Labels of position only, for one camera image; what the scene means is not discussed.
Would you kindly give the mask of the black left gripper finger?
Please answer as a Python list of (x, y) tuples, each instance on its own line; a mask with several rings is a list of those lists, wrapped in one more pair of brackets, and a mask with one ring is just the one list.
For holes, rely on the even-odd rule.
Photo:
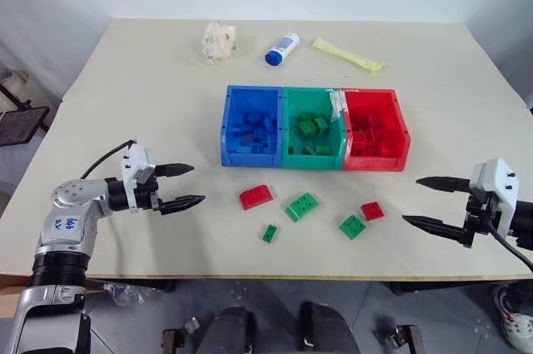
[(159, 200), (159, 212), (168, 215), (175, 212), (183, 212), (201, 203), (206, 197), (203, 195), (186, 195), (174, 200), (164, 202)]
[(178, 177), (193, 170), (193, 166), (183, 163), (162, 164), (155, 167), (155, 177)]

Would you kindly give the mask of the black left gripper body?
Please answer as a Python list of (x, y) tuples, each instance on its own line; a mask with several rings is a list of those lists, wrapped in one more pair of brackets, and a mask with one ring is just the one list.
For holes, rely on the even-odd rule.
[(155, 177), (149, 178), (145, 183), (137, 183), (133, 190), (138, 209), (158, 211), (160, 199), (157, 194), (158, 183)]

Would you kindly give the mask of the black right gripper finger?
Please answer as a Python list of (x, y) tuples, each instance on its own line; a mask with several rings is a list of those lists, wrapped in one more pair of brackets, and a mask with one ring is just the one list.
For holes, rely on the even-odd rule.
[(466, 231), (461, 227), (446, 225), (431, 217), (403, 215), (402, 218), (414, 227), (434, 236), (444, 237), (456, 242), (464, 242)]
[(423, 177), (416, 180), (417, 184), (441, 192), (471, 193), (470, 180), (458, 177)]

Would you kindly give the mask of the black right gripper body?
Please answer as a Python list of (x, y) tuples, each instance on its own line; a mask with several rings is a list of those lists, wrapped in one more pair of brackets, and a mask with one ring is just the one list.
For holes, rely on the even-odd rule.
[(491, 229), (497, 230), (502, 216), (499, 203), (499, 198), (493, 192), (483, 193), (481, 198), (474, 193), (469, 195), (461, 240), (463, 247), (471, 248), (477, 233), (487, 235), (491, 234)]

